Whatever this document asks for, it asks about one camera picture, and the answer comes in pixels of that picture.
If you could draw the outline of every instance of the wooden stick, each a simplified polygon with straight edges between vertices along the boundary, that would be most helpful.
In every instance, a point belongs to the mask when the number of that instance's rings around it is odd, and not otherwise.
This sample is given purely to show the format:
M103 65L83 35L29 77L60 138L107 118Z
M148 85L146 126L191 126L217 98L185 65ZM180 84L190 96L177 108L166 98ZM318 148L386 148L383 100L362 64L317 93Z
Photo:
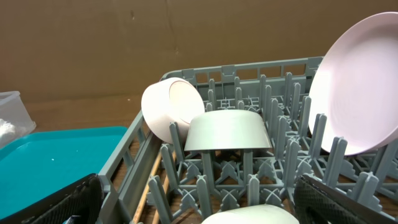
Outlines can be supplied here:
M176 158L176 155L175 155L175 151L174 151L173 152L173 161L175 161L175 158ZM167 177L167 175L166 175L166 178L164 179L163 189L164 189L165 193L167 193L167 191L169 190L169 177ZM152 224L158 224L158 223L159 223L159 213L156 210Z
M157 168L159 167L161 161L162 161L162 154L160 153L160 150L159 150L159 153L157 154L157 157L156 157L156 160L154 162L154 165L152 166L152 170L150 171L149 178L156 174ZM138 207L137 207L136 213L134 214L134 217L132 218L132 221L134 223L138 223L139 222L139 219L140 219L140 217L142 215L142 211L144 210L145 201L147 200L148 191L149 191L149 186L147 184L145 186L145 189L144 189L143 193L142 193L141 199L140 199L140 201L138 203Z

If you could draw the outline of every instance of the turquoise plastic tray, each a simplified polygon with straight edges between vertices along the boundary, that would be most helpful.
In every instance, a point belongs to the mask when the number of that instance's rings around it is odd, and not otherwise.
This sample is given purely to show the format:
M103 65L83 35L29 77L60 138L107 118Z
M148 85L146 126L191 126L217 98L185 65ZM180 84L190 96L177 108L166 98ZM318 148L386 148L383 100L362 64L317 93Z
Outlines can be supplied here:
M0 149L0 219L98 173L125 127L34 133Z

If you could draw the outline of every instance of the dish rack tine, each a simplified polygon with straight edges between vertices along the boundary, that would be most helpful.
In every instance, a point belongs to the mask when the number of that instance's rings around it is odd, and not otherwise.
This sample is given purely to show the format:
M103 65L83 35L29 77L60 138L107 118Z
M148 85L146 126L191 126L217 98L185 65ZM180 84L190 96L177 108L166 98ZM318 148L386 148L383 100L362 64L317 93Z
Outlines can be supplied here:
M321 145L323 139L323 133L325 132L327 117L324 114L317 114L315 119L315 125L312 132L312 140L308 154L311 159L315 160L319 158L321 152Z
M298 135L300 135L301 138L307 137L310 110L311 110L311 98L309 96L304 96L301 105L300 124L298 126Z
M299 100L300 100L300 84L294 83L293 102L290 107L290 118L296 120L299 115Z
M284 95L284 106L289 107L290 105L290 90L292 88L292 73L287 72L285 77L285 95Z
M213 110L217 110L216 97L214 94L214 90L208 90L207 94L209 97L209 102L213 105Z
M322 182L326 186L335 188L338 182L338 176L340 174L341 166L344 160L344 153L347 147L347 140L339 137L333 139L331 145L330 155L328 163L326 165L325 175L323 176Z
M263 91L265 91L265 85L266 85L267 77L265 75L260 76L260 94L259 94L259 107L262 108L263 102Z
M176 122L170 123L169 126L170 133L172 135L173 145L175 154L177 155L177 162L183 162L185 160L185 154L182 147L182 142L180 139L180 131L178 130L178 125Z

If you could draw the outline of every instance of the white bowl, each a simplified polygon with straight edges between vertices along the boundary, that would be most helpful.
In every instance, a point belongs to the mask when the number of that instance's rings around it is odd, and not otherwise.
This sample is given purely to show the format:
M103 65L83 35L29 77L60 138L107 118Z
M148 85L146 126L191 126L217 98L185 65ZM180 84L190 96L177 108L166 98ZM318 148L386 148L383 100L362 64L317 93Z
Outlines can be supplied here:
M328 117L322 148L348 141L346 155L377 149L398 138L398 13L355 24L331 47L313 79L309 126Z
M161 140L173 143L170 123L177 122L181 140L187 138L191 120L205 112L196 88L182 78L168 78L148 86L141 110L149 129Z
M185 151L271 148L260 115L245 110L211 111L195 117Z
M299 224L288 211L273 205L255 205L219 212L209 216L202 224Z

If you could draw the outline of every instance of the dish rack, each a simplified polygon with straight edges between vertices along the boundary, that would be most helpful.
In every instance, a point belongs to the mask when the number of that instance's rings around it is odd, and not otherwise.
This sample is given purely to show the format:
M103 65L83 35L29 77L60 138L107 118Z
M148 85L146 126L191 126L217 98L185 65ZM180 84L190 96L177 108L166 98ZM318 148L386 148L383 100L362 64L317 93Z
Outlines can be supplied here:
M243 196L247 197L248 205L267 203L283 207L282 201L288 200L294 209L295 180L302 174L313 175L358 203L398 220L382 212L379 199L374 196L377 192L398 200L398 183L385 182L386 178L398 179L398 141L378 151L345 157L347 141L335 138L330 155L325 156L321 154L321 143L327 117L319 114L314 132L312 135L308 133L311 107L308 92L321 61L322 57L312 57L166 73L162 80L179 77L195 86L206 111L249 110L261 114L273 149L263 150L259 155L250 150L241 151L241 154L239 151L223 151L236 159L221 162L216 160L214 152L187 154L175 134L178 133L175 123L170 124L174 143L164 144L152 132L144 134L144 118L140 112L99 173L106 196L98 222L131 222L147 183L150 188L147 203L155 205L162 223L171 223L189 208L205 219L213 212L210 195L220 202L220 211L239 208ZM285 68L290 65L305 65L305 70L302 74L285 73ZM267 74L261 73L262 68L267 67L280 67L280 76L267 78ZM239 70L257 70L257 77L241 80L237 75ZM211 73L220 75L217 82L210 77ZM198 83L199 74L205 74L207 82ZM136 137L140 148L137 156L132 158L129 145ZM170 181L168 192L164 192L159 177L149 177L159 150L162 167ZM174 151L177 155L175 162L171 156ZM127 174L115 190L111 176L122 159L127 164ZM215 179L215 172L221 172L218 179ZM338 182L340 175L353 182ZM228 178L237 184L224 184ZM196 184L188 184L195 179ZM182 196L180 209L174 213L166 199L169 192Z

